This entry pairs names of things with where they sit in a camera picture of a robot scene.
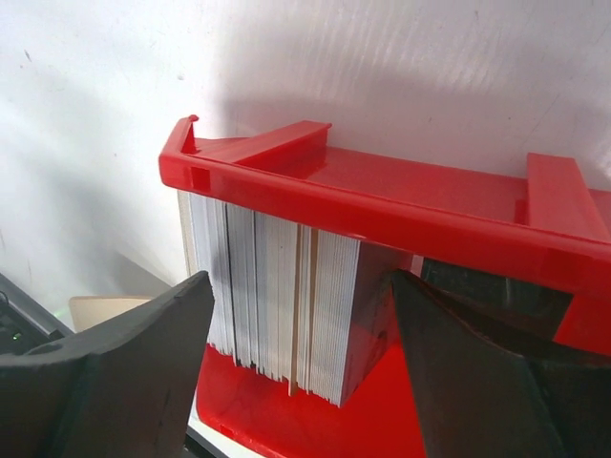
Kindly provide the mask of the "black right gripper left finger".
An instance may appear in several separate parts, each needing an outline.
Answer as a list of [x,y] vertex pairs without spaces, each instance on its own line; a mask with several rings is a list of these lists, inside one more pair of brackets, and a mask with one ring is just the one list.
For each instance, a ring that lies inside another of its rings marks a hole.
[[4,457],[179,457],[214,310],[207,272],[1,358]]

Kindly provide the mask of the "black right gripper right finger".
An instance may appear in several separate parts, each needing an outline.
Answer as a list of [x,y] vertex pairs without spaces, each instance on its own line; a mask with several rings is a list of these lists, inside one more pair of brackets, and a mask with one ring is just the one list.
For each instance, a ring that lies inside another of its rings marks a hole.
[[391,276],[429,457],[607,457],[610,359]]

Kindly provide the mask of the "beige leather card holder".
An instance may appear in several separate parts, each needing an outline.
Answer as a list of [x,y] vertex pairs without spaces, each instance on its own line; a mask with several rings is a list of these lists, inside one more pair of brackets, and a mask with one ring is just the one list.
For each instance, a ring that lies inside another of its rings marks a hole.
[[81,332],[150,300],[142,296],[77,296],[70,298],[68,305],[74,330]]

